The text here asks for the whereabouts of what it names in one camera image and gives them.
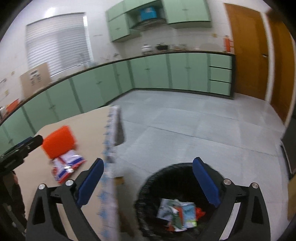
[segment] window blind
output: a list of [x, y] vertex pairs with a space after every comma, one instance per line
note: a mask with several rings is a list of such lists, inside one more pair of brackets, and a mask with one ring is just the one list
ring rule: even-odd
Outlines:
[[90, 61], [84, 13], [59, 15], [27, 25], [28, 66], [47, 62], [51, 75]]

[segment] person's hand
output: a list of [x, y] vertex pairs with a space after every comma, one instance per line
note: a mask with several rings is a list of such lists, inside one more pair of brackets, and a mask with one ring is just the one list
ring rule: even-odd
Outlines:
[[18, 185], [18, 178], [17, 178], [16, 174], [13, 174], [13, 179], [15, 181], [15, 184]]

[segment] gray tile floor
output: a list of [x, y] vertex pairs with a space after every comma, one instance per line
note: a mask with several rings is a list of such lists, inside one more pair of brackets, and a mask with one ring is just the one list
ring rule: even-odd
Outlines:
[[[119, 206], [135, 229], [133, 203], [145, 180], [161, 168], [192, 162], [197, 156], [237, 185], [260, 185], [271, 240], [287, 227], [288, 177], [279, 148], [285, 128], [267, 102], [241, 94], [228, 100], [133, 91], [112, 104], [122, 107], [126, 135], [126, 142], [118, 146], [115, 171], [126, 181], [119, 189]], [[228, 237], [237, 211], [235, 205], [221, 239]]]

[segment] trash can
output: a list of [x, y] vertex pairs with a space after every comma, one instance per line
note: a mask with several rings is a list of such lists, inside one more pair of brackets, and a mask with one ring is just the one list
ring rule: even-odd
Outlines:
[[[205, 169], [214, 182], [223, 181], [222, 175], [207, 164]], [[156, 218], [162, 198], [194, 202], [196, 207], [201, 208], [206, 214], [198, 220], [196, 228], [170, 232], [165, 227], [167, 222]], [[139, 191], [135, 209], [139, 228], [143, 236], [149, 240], [196, 241], [216, 208], [205, 197], [193, 174], [192, 163], [180, 163], [166, 167], [147, 179]]]

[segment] orange sponge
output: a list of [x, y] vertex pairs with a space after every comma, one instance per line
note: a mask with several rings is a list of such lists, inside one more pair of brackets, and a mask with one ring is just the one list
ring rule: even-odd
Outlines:
[[50, 159], [74, 149], [75, 139], [69, 126], [62, 126], [43, 140], [42, 148]]

